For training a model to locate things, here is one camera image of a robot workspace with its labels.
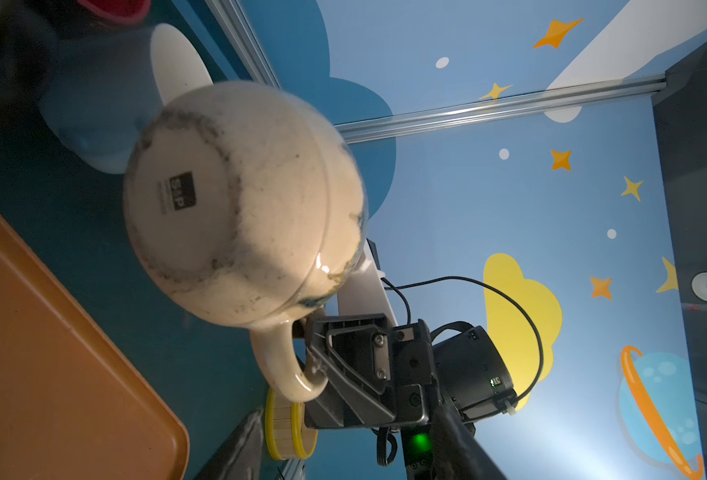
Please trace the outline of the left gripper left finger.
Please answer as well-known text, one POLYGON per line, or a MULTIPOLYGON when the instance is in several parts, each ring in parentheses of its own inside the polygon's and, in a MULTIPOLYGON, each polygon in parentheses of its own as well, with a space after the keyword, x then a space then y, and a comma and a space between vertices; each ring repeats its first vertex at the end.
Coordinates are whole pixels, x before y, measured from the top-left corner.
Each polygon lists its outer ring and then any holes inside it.
POLYGON ((248 414, 219 447, 195 480, 256 480, 264 449, 264 410, 248 414))

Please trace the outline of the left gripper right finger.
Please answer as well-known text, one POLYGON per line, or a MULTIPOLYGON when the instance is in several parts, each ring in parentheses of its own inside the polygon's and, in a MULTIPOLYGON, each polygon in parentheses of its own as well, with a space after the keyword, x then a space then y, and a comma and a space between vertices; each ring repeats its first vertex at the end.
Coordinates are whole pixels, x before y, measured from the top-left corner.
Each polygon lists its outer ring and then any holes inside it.
POLYGON ((487 452, 465 428, 457 411, 441 404, 431 414, 433 444, 431 478, 449 480, 506 480, 487 452))

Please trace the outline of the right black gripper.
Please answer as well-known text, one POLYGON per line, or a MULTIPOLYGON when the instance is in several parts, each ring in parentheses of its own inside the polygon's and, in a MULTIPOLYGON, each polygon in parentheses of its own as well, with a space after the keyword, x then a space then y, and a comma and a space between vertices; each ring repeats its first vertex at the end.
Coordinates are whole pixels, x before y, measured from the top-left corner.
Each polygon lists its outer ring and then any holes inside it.
POLYGON ((441 403, 425 321, 393 326, 383 314, 319 317, 305 326, 307 360, 328 384, 306 404, 315 429, 427 425, 441 403))

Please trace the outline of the orange plastic tray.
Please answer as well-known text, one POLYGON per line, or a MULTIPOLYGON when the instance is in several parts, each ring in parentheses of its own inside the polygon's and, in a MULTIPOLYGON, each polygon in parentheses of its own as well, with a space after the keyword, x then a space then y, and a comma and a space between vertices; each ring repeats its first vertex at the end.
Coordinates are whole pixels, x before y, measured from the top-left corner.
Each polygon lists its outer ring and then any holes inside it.
POLYGON ((0 479, 181 479, 183 423, 0 214, 0 479))

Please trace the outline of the beige ceramic teapot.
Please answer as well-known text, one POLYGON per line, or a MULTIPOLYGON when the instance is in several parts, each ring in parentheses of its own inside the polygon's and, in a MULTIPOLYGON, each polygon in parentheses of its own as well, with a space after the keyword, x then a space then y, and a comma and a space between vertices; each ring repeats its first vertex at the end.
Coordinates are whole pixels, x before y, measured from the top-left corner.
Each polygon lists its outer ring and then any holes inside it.
POLYGON ((369 217, 357 162, 316 108, 247 81, 187 93, 141 135, 124 177, 129 238, 173 302, 249 331, 273 390, 319 397, 294 324, 338 293, 363 257, 369 217))

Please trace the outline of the lavender mug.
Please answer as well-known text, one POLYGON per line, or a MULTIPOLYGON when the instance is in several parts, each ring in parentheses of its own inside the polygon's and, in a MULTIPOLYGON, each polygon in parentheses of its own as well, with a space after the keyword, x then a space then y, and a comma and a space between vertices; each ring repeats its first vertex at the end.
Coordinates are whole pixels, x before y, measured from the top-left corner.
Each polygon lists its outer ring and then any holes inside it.
POLYGON ((159 24, 62 42, 39 110, 83 162, 122 174, 141 133, 162 109, 212 82, 187 36, 159 24))

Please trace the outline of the black skull mug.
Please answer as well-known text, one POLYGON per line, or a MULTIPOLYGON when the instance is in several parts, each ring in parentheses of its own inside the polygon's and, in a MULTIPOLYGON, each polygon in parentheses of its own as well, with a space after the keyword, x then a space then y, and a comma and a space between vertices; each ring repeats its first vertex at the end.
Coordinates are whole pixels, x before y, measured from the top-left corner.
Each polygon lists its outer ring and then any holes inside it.
POLYGON ((78 0, 79 6, 97 18, 121 26, 141 24, 150 12, 151 0, 78 0))

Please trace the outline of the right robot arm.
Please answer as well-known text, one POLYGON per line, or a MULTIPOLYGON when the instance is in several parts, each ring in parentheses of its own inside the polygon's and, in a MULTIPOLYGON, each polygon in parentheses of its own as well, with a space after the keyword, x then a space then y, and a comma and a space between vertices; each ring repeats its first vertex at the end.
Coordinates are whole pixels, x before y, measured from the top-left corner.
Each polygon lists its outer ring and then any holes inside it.
POLYGON ((307 358, 329 382, 307 403, 305 424, 399 432, 409 479, 503 478, 471 426, 515 410, 513 380, 483 327, 447 330, 453 337, 437 342, 443 329, 395 326, 383 314, 309 321, 307 358))

